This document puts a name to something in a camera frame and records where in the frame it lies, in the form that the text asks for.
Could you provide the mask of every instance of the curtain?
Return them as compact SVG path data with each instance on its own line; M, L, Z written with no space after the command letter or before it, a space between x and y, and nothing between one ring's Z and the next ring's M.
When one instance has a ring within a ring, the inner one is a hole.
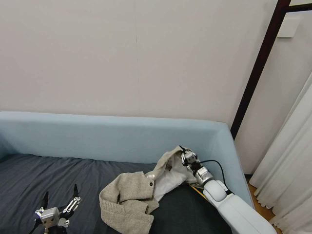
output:
M312 73L250 184L284 234L312 234Z

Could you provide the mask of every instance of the wooden floor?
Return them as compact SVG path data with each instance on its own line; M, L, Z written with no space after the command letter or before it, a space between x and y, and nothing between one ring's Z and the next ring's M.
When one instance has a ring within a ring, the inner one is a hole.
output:
M254 203L255 210L259 214L261 214L267 221L269 221L271 218L273 218L275 216L273 214L273 212L272 212L272 209L267 209L265 207L262 207L258 203L258 201L257 201L257 199L255 198L255 195L254 195L254 192L255 192L256 188L254 186L252 186L251 184L249 184L249 178L246 177L246 179L247 179L247 183L248 183L248 187L249 187L250 193L251 193L252 198L253 198L253 203ZM276 226L273 226L273 227L276 229L278 234L282 234L281 230L279 230Z

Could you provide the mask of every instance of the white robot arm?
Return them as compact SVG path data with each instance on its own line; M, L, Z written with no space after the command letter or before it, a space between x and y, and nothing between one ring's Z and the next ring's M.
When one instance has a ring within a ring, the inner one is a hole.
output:
M238 234L276 234L274 227L243 199L233 194L220 180L214 180L201 165L197 155L185 150L182 163L193 172L199 185L204 186L204 195L218 210L228 225Z

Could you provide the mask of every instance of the dark wooden door frame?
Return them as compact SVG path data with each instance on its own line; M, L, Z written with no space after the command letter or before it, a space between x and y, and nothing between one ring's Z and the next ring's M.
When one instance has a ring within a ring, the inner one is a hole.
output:
M289 6L290 2L291 0L278 0L277 1L269 27L262 41L257 59L253 65L253 70L250 74L243 97L240 101L233 124L231 126L231 134L232 134L233 139L236 138L237 132L243 121L244 115L252 99L252 96L254 94L254 91L260 79L264 66L268 60L269 54L274 45L276 36L282 25L282 22L284 20L286 13L312 10L312 3Z

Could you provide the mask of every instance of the dark gray cushion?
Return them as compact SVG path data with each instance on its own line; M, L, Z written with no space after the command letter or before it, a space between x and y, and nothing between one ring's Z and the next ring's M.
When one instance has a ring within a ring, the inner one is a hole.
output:
M12 155L0 163L0 233L28 233L34 211L49 191L48 207L67 205L78 186L83 201L70 219L68 234L113 234L100 218L98 194L120 173L148 172L155 164L121 163L80 158ZM182 185L166 194L152 212L150 233L231 233L213 206ZM34 232L42 234L43 228Z

